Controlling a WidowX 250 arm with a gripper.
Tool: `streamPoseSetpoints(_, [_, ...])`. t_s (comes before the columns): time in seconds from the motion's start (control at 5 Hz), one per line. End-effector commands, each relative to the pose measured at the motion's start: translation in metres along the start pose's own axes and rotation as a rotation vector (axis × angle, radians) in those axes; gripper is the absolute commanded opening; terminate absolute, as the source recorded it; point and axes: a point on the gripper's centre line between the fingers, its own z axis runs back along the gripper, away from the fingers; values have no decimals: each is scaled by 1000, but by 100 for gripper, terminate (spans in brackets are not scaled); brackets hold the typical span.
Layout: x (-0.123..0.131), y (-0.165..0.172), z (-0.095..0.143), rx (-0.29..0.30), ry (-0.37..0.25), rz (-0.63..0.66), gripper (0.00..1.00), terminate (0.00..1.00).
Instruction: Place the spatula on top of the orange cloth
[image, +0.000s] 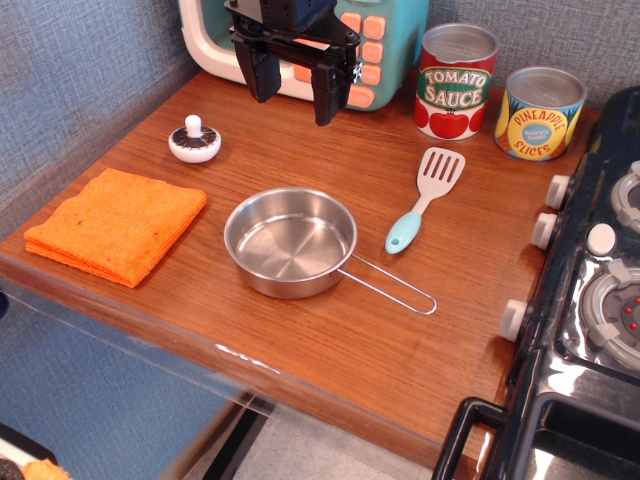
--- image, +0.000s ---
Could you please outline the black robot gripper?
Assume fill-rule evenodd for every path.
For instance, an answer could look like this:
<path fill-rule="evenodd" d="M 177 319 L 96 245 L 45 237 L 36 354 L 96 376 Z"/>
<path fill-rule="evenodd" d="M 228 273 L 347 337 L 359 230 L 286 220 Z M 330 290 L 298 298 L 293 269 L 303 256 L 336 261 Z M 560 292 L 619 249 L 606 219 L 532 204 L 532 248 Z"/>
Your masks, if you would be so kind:
<path fill-rule="evenodd" d="M 281 88 L 279 60 L 284 59 L 313 67 L 311 85 L 318 126 L 329 125 L 346 107 L 360 37 L 338 18 L 336 5 L 335 1 L 225 3 L 232 17 L 236 58 L 257 102 L 267 102 Z"/>

